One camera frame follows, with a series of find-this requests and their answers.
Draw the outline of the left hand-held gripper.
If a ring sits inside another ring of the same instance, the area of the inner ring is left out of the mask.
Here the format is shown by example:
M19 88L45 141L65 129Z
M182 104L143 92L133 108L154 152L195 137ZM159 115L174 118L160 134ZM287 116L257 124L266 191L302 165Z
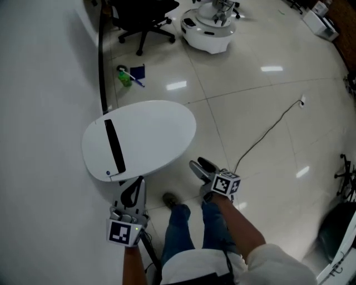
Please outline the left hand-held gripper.
M106 220L107 241L124 247L136 247L150 219L145 206L144 177L120 181L110 207L110 217Z

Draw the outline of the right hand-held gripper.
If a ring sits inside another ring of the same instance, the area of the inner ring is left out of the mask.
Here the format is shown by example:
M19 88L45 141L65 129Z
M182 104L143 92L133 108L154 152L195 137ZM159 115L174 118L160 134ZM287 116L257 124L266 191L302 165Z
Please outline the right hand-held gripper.
M204 182L200 188L204 202L210 202L214 193L226 196L231 202L234 201L234 195L241 182L238 175L221 171L217 165L203 157L198 157L197 162L191 160L189 167Z

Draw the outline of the white toilet lid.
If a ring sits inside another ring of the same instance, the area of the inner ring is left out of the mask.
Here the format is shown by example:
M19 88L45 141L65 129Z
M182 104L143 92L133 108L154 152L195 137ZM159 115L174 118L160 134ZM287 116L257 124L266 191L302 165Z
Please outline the white toilet lid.
M146 176L166 167L186 151L196 133L193 113L172 101L127 105L109 112L103 121L112 123L113 166L104 170L114 180Z

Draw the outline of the person's right forearm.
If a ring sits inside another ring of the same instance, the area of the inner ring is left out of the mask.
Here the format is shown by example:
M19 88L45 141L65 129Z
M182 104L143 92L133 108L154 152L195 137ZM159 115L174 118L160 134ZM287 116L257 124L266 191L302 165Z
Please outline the person's right forearm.
M226 196L213 194L212 202L218 206L236 248L245 261L254 249L266 244L264 236L234 207Z

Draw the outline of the person's left forearm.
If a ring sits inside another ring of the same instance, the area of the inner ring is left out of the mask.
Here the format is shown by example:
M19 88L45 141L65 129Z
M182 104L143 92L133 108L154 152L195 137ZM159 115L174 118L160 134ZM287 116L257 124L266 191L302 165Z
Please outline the person's left forearm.
M139 247L125 248L122 285L147 285Z

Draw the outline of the white toilet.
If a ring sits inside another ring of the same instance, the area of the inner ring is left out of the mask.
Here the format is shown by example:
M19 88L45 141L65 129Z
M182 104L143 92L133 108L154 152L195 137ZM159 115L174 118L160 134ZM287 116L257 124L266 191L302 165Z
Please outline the white toilet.
M109 150L109 142L113 138L112 123L105 124L103 116L92 122L82 138L82 153L88 171L100 181L114 182L106 176L105 166L112 167L114 153Z

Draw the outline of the person's left shoe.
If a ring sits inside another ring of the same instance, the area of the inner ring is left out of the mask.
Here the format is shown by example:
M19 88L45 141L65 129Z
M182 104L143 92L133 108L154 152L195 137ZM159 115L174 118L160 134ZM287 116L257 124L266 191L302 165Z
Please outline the person's left shoe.
M165 193L162 196L162 200L164 202L164 204L170 209L172 210L173 207L177 206L180 204L180 200L179 198L174 194L174 193Z

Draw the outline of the person's left leg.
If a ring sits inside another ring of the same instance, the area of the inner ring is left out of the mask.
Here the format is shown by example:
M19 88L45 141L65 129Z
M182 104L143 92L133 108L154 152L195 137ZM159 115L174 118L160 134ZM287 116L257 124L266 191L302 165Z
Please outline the person's left leg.
M190 215L191 211L185 204L175 205L171 209L161 257L162 266L174 255L186 250L195 249L188 225Z

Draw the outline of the black chest device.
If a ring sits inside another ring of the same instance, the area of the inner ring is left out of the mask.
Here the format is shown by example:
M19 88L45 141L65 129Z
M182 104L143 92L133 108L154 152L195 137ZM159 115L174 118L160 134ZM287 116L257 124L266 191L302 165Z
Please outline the black chest device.
M231 273L218 276L216 273L197 277L191 280L162 285L235 285L234 277Z

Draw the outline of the white shirt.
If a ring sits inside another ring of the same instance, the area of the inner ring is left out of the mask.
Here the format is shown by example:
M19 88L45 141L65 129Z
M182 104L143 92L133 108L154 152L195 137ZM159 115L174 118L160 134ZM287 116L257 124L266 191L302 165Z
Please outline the white shirt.
M254 249L243 260L238 254L214 249L187 250L174 255L162 268L162 284L216 273L231 273L235 285L317 285L313 272L274 244Z

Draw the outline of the white robot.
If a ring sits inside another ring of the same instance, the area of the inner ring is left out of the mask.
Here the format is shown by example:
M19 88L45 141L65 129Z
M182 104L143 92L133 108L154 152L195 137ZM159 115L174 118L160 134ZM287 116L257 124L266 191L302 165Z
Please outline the white robot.
M192 0L200 6L186 11L180 19L182 36L191 47L212 55L223 53L236 32L238 0Z

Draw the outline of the black trash bin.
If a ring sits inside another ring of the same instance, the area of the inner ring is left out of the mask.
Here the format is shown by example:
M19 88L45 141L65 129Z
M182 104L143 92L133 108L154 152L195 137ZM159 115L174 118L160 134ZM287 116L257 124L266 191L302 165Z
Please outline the black trash bin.
M334 259L355 211L356 202L340 203L324 218L318 232L318 242L328 261Z

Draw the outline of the black chair base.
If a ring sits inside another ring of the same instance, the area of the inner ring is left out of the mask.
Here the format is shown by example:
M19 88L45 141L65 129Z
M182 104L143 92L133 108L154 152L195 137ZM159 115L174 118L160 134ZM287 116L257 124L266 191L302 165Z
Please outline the black chair base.
M334 174L334 178L342 178L342 185L337 191L337 196L340 196L346 202L356 202L356 167L352 162L347 160L345 154L340 154L340 158L344 161L344 173Z

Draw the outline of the white storage box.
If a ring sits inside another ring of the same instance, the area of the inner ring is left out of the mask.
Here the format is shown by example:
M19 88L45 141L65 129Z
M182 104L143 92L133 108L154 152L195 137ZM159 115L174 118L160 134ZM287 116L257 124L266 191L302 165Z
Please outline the white storage box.
M339 32L333 21L327 17L332 0L318 0L303 17L303 22L318 37L333 42Z

